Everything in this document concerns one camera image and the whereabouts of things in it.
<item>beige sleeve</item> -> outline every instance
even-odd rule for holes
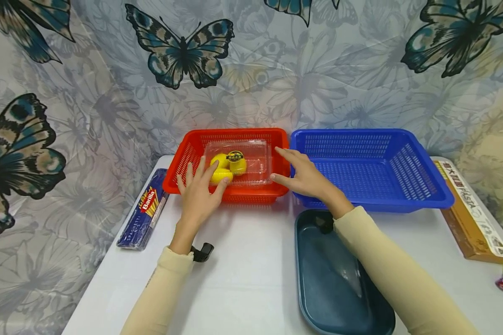
[[[194,265],[194,254],[164,248],[156,269],[121,329],[121,335],[164,335],[182,287]]]
[[[382,233],[362,207],[335,220],[334,226],[410,334],[479,334],[445,290]]]

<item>brown box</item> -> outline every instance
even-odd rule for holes
[[[483,212],[473,191],[449,161],[434,161],[455,197],[443,217],[467,260],[503,264],[503,240]]]

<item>backdrop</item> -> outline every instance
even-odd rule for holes
[[[503,226],[503,0],[0,1],[0,335],[59,334],[206,127],[402,127]]]

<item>yellow fruit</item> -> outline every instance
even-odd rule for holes
[[[229,169],[235,176],[241,176],[246,173],[247,167],[248,163],[246,163],[244,158],[239,159],[237,162],[229,162]]]
[[[216,169],[211,178],[211,183],[219,184],[225,177],[229,178],[229,182],[233,181],[233,173],[228,169]]]
[[[229,165],[229,161],[227,160],[227,155],[224,153],[219,153],[211,159],[211,165],[213,165],[216,161],[219,161],[218,168],[219,169],[227,169]]]

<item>red basket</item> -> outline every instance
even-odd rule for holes
[[[189,131],[171,162],[164,179],[164,191],[179,194],[177,174],[186,176],[188,162],[192,162],[194,173],[199,159],[205,152],[205,146],[212,141],[249,141],[265,140],[272,151],[272,172],[283,176],[290,175],[289,163],[274,151],[274,147],[288,148],[287,133],[281,128],[237,128],[237,129],[202,129]],[[222,198],[223,202],[245,202],[251,204],[272,204],[278,197],[286,194],[288,189],[276,183],[261,186],[229,185]]]

